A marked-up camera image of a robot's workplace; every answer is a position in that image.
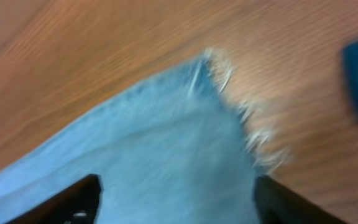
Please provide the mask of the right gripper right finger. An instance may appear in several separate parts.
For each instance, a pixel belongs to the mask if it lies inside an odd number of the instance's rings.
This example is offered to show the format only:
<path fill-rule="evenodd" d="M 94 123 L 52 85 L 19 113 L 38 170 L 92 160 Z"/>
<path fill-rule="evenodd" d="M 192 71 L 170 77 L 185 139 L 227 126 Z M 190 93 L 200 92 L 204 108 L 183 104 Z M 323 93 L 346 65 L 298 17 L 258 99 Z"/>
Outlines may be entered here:
<path fill-rule="evenodd" d="M 262 224 L 345 224 L 267 175 L 255 181 L 254 203 Z"/>

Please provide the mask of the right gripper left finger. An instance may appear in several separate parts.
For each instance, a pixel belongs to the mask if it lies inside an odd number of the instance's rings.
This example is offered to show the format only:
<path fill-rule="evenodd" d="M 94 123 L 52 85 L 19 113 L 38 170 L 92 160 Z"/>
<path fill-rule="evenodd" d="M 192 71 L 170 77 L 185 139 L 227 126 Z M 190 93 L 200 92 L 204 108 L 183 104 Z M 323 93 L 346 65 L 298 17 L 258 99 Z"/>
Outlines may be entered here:
<path fill-rule="evenodd" d="M 101 194 L 99 176 L 90 174 L 8 224 L 94 224 Z"/>

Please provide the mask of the light blue denim jeans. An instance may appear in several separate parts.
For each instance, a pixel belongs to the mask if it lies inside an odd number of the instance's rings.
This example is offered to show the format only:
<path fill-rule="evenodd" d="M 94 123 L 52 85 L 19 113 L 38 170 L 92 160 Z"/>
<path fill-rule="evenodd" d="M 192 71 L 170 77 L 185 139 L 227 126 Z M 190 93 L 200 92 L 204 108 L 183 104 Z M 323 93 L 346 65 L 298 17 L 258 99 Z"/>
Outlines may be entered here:
<path fill-rule="evenodd" d="M 233 67 L 213 50 L 102 102 L 0 171 L 0 223 L 87 175 L 101 178 L 97 223 L 260 223 L 255 181 L 282 163 L 244 129 L 253 103 L 223 98 Z"/>

